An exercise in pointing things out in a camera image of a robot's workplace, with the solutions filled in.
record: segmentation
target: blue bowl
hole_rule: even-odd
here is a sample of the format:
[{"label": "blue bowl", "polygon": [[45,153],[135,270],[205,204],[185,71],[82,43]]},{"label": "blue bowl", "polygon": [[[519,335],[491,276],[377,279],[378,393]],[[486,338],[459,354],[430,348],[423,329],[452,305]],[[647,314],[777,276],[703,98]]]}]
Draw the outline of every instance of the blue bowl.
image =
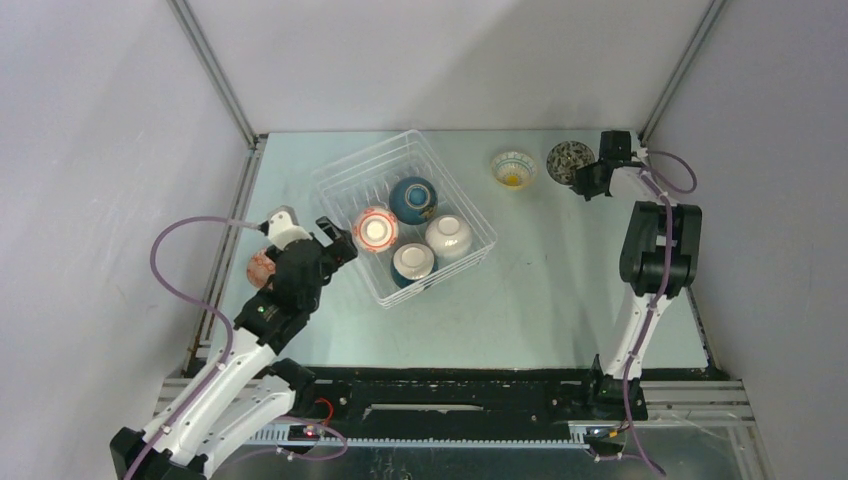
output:
[{"label": "blue bowl", "polygon": [[389,208],[407,225],[427,223],[439,203],[433,184],[421,177],[406,177],[389,193]]}]

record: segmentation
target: bowl rim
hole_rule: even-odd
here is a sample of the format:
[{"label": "bowl rim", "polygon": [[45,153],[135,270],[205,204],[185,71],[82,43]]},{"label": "bowl rim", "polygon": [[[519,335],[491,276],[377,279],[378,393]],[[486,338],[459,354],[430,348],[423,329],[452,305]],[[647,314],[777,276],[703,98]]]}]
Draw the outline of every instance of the bowl rim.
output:
[{"label": "bowl rim", "polygon": [[[527,180],[527,182],[519,185],[507,185],[498,178],[497,173],[495,172],[495,166],[509,158],[508,156],[510,154],[517,154],[520,157],[520,160],[523,160],[523,163],[532,165],[533,168],[527,168],[527,170],[530,172],[530,179]],[[489,168],[492,171],[492,177],[495,179],[496,182],[498,182],[498,185],[509,190],[521,190],[522,188],[531,185],[536,180],[536,176],[539,174],[539,164],[538,162],[536,162],[536,159],[534,159],[530,154],[522,152],[521,150],[505,150],[495,155],[489,162]]]}]

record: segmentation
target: white bowl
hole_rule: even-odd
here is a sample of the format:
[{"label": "white bowl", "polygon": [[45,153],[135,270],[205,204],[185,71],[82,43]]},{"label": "white bowl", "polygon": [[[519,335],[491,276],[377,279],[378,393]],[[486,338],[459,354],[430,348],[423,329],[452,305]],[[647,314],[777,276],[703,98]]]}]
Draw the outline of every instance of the white bowl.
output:
[{"label": "white bowl", "polygon": [[383,207],[368,207],[356,217],[352,234],[356,245],[366,252],[385,252],[397,241],[397,217]]},{"label": "white bowl", "polygon": [[464,257],[474,239],[471,226],[457,215],[442,215],[430,222],[424,238],[438,257],[450,261]]},{"label": "white bowl", "polygon": [[397,249],[392,257],[392,265],[402,277],[420,280],[433,271],[436,257],[426,245],[408,243]]}]

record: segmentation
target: patterned bowl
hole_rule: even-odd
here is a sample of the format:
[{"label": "patterned bowl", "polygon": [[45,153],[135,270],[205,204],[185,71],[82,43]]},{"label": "patterned bowl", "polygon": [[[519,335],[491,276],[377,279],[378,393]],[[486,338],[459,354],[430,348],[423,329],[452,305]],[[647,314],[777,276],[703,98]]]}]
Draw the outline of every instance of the patterned bowl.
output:
[{"label": "patterned bowl", "polygon": [[595,163],[595,154],[585,144],[569,140],[562,142],[548,154],[548,175],[557,183],[574,184],[574,172],[578,168]]}]

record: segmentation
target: white wall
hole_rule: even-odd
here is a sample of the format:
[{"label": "white wall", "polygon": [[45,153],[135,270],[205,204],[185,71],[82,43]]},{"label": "white wall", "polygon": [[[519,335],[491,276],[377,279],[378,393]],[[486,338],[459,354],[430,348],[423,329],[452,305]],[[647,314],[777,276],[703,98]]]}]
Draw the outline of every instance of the white wall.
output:
[{"label": "white wall", "polygon": [[[148,249],[226,212],[246,147],[162,0],[6,0],[0,65],[0,477],[114,478],[197,313]],[[174,237],[166,275],[199,294],[220,230]]]},{"label": "white wall", "polygon": [[637,128],[708,0],[202,0],[257,132]]},{"label": "white wall", "polygon": [[700,174],[695,292],[788,480],[846,475],[846,25],[844,0],[730,2],[652,141]]}]

